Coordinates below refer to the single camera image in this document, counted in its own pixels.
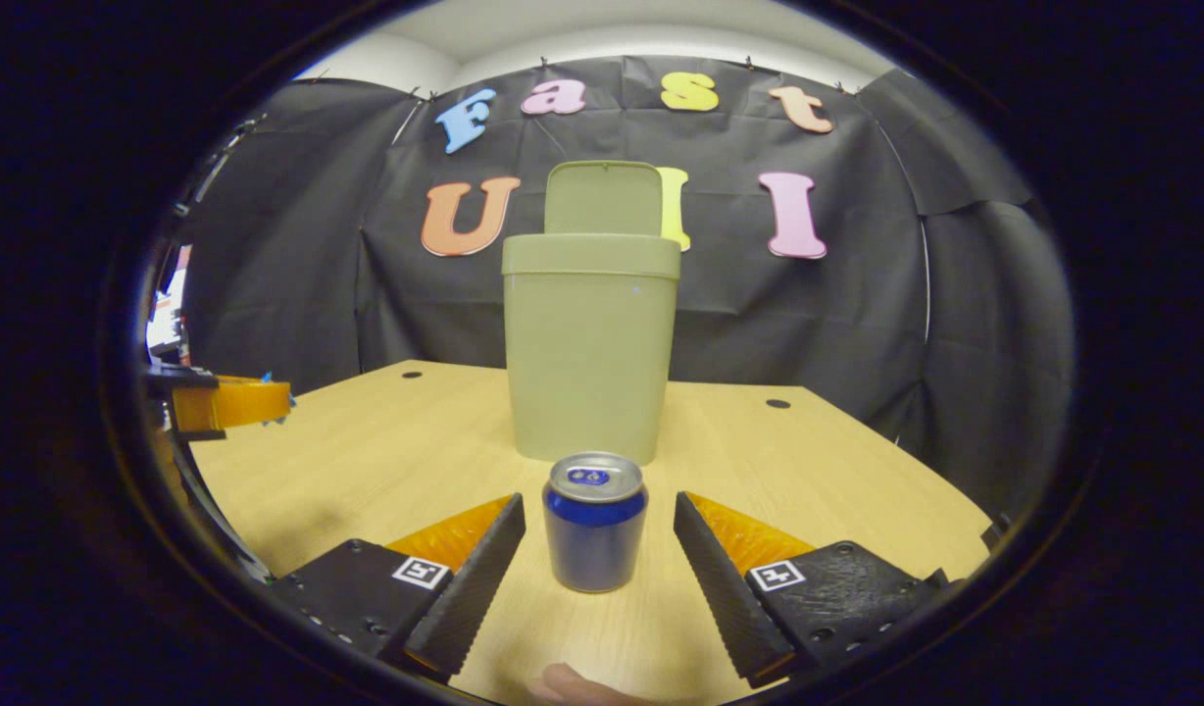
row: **bin lid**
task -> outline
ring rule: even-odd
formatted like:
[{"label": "bin lid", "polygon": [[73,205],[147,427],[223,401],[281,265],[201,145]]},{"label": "bin lid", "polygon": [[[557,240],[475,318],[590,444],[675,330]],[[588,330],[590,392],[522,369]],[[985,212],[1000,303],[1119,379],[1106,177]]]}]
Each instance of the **bin lid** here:
[{"label": "bin lid", "polygon": [[645,161],[563,161],[545,180],[545,233],[659,236],[662,224],[663,182]]},{"label": "bin lid", "polygon": [[502,273],[590,272],[679,280],[679,242],[619,233],[514,235],[502,242]]}]

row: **blue letter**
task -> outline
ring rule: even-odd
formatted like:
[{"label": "blue letter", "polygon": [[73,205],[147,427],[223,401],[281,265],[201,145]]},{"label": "blue letter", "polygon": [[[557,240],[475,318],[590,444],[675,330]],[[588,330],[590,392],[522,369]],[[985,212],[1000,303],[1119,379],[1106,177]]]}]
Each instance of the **blue letter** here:
[{"label": "blue letter", "polygon": [[489,106],[485,106],[484,100],[491,100],[496,98],[496,94],[498,94],[496,90],[485,88],[472,98],[462,100],[449,111],[436,116],[436,122],[445,125],[445,135],[449,137],[449,145],[445,146],[447,155],[453,155],[467,142],[480,137],[480,134],[484,133],[484,125],[477,125],[477,123],[489,117]]}]

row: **can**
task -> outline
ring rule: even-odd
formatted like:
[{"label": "can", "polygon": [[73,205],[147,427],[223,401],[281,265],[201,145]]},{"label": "can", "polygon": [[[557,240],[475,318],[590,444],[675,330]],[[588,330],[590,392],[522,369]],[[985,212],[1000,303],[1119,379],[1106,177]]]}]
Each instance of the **can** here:
[{"label": "can", "polygon": [[554,577],[588,593],[626,584],[648,498],[642,469],[622,455],[590,451],[554,464],[542,492]]}]

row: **orange object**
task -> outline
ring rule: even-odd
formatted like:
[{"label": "orange object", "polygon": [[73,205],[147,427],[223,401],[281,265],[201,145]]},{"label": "orange object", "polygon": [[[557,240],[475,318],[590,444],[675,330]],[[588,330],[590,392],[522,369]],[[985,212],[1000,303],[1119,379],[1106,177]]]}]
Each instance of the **orange object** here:
[{"label": "orange object", "polygon": [[689,495],[689,499],[694,501],[702,519],[706,519],[706,526],[709,526],[710,533],[715,534],[715,540],[719,540],[720,546],[724,546],[724,552],[743,577],[746,576],[746,571],[755,566],[767,566],[816,549],[796,536],[760,523],[750,514],[738,513],[733,508],[727,508],[701,495],[692,493],[684,495]]},{"label": "orange object", "polygon": [[793,122],[801,129],[807,129],[810,133],[830,133],[833,129],[833,124],[830,120],[816,116],[816,112],[811,111],[811,107],[824,108],[825,104],[819,98],[814,98],[814,95],[804,94],[802,88],[797,86],[783,86],[768,89],[768,95],[780,98],[781,107],[785,108],[785,116],[790,117],[790,122]]},{"label": "orange object", "polygon": [[385,545],[388,549],[400,551],[409,557],[419,557],[437,564],[445,564],[458,573],[462,563],[471,557],[472,549],[479,545],[480,537],[489,531],[500,511],[510,501],[510,495],[498,498],[453,518],[442,519],[436,525],[429,525],[401,540]]},{"label": "orange object", "polygon": [[293,394],[288,382],[214,376],[218,387],[181,387],[172,393],[176,425],[182,433],[220,430],[288,416]]},{"label": "orange object", "polygon": [[484,193],[484,210],[480,224],[472,233],[458,233],[454,229],[454,216],[464,193],[472,190],[471,183],[439,183],[427,192],[427,214],[424,216],[424,229],[419,236],[424,247],[432,255],[452,258],[452,255],[471,255],[479,253],[498,239],[502,223],[507,218],[507,204],[510,193],[520,187],[515,177],[495,177],[480,182]]}]

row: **foam letter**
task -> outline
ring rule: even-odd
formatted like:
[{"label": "foam letter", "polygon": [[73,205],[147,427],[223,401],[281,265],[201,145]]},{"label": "foam letter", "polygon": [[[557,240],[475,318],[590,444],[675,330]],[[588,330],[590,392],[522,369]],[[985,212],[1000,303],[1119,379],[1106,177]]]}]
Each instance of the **foam letter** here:
[{"label": "foam letter", "polygon": [[715,82],[710,76],[674,71],[663,77],[662,84],[666,90],[660,98],[673,111],[710,111],[720,104],[719,95],[712,90]]},{"label": "foam letter", "polygon": [[687,182],[689,173],[678,170],[677,166],[660,166],[659,176],[663,181],[663,228],[660,235],[679,242],[684,253],[689,249],[689,236],[684,235],[684,225],[679,217],[679,188]]},{"label": "foam letter", "polygon": [[477,123],[489,117],[489,105],[484,100],[491,100],[496,98],[496,94],[498,94],[496,90],[485,88],[471,98],[462,99],[462,102],[449,111],[436,116],[436,122],[445,125],[445,135],[449,137],[449,145],[445,146],[447,155],[453,155],[467,142],[480,137],[480,134],[484,133],[484,125]]},{"label": "foam letter", "polygon": [[530,116],[543,116],[551,111],[566,116],[584,107],[584,84],[579,81],[547,81],[531,89],[531,93],[533,94],[520,106]]},{"label": "foam letter", "polygon": [[768,241],[768,251],[781,258],[807,258],[818,260],[830,247],[816,237],[811,223],[811,206],[807,193],[816,184],[803,175],[767,172],[759,175],[759,183],[772,192],[772,206],[777,213],[777,236]]},{"label": "foam letter", "polygon": [[454,216],[464,193],[472,190],[472,184],[455,182],[442,183],[427,192],[427,214],[424,216],[424,231],[420,236],[424,247],[432,255],[453,258],[479,253],[498,239],[502,223],[507,219],[507,202],[510,193],[520,186],[515,177],[496,177],[480,182],[480,192],[485,193],[484,211],[480,224],[472,233],[454,230]]},{"label": "foam letter", "polygon": [[768,90],[768,95],[780,98],[780,106],[785,108],[785,114],[790,116],[790,120],[793,120],[793,124],[801,129],[808,129],[811,133],[827,133],[827,130],[833,129],[831,122],[827,122],[825,118],[818,118],[816,112],[811,111],[811,106],[822,108],[825,104],[819,98],[814,98],[814,95],[804,94],[802,88],[797,86],[783,86]]}]

